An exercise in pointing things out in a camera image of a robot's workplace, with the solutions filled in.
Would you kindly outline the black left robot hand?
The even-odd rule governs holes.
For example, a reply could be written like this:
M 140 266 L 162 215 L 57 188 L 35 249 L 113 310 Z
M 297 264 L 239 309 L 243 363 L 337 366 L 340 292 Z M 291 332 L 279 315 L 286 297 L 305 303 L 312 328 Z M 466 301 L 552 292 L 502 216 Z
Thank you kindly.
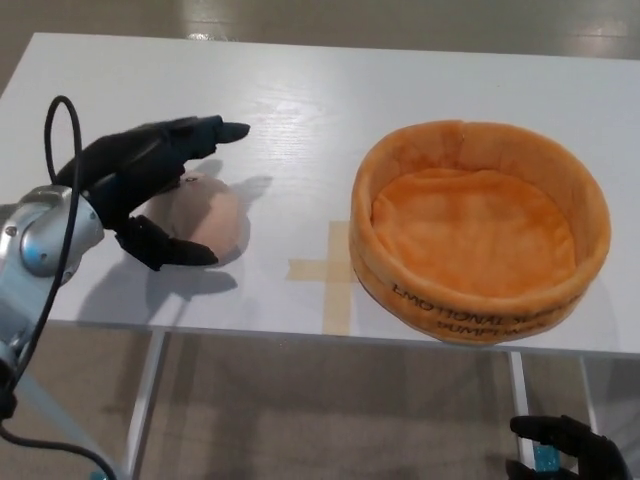
M 221 116 L 185 117 L 140 125 L 98 138 L 52 177 L 71 187 L 80 168 L 80 192 L 106 230 L 129 255 L 158 271 L 164 265 L 212 266 L 212 248 L 179 240 L 143 215 L 131 213 L 158 194 L 176 188 L 185 163 L 204 159 L 219 144 L 246 137 L 250 126 Z

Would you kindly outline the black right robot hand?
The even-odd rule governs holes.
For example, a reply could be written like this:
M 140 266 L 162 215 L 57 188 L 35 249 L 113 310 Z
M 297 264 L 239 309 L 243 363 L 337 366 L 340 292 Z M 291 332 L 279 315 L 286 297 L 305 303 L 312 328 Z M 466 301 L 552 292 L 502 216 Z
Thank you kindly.
M 551 446 L 574 457 L 578 472 L 565 468 L 536 471 L 520 461 L 506 460 L 509 479 L 632 479 L 631 471 L 615 442 L 596 434 L 589 425 L 567 415 L 512 417 L 510 429 L 518 437 Z

